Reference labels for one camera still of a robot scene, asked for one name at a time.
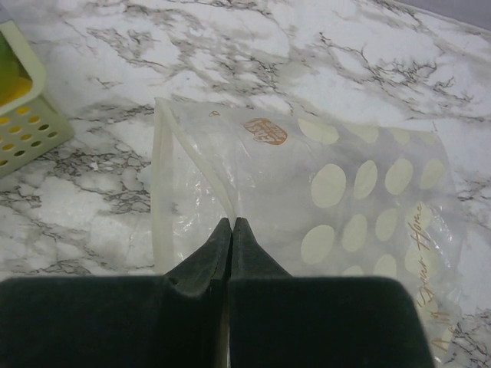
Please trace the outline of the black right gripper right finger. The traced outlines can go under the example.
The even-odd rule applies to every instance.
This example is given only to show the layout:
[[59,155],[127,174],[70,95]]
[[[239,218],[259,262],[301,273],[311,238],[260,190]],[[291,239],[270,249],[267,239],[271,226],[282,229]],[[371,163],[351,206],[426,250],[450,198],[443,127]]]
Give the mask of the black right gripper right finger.
[[234,367],[432,367],[413,301],[381,277],[291,276],[236,220],[229,280]]

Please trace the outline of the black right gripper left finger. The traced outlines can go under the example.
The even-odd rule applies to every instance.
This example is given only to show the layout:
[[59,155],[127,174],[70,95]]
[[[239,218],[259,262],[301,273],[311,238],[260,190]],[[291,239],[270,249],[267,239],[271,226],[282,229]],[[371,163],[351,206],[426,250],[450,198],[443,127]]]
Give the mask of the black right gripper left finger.
[[224,367],[232,230],[163,275],[1,283],[3,367]]

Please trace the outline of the clear zip top bag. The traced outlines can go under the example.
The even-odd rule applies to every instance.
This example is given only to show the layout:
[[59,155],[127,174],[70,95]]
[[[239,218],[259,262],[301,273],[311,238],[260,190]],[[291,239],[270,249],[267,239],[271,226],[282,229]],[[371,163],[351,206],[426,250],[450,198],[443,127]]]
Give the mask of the clear zip top bag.
[[399,281],[450,365],[466,229],[434,133],[157,98],[150,199],[155,272],[246,219],[295,276]]

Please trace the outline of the yellow toy lemon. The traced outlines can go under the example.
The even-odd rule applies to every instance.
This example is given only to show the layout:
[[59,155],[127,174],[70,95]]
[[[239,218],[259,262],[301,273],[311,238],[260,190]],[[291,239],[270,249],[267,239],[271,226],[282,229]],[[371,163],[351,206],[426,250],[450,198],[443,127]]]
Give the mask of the yellow toy lemon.
[[1,97],[1,106],[23,97],[28,94],[31,89],[32,81],[30,79],[18,77],[11,90],[4,97]]

